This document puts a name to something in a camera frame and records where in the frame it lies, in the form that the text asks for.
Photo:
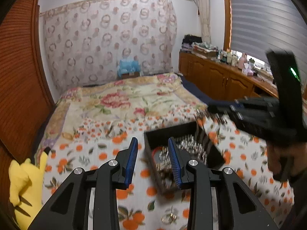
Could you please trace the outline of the person's right hand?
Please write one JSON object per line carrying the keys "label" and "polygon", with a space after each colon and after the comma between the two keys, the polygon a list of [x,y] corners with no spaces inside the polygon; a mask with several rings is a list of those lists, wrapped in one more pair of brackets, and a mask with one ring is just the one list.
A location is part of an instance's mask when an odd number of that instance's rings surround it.
{"label": "person's right hand", "polygon": [[306,143],[293,144],[287,148],[267,144],[267,165],[273,179],[284,182],[306,169]]}

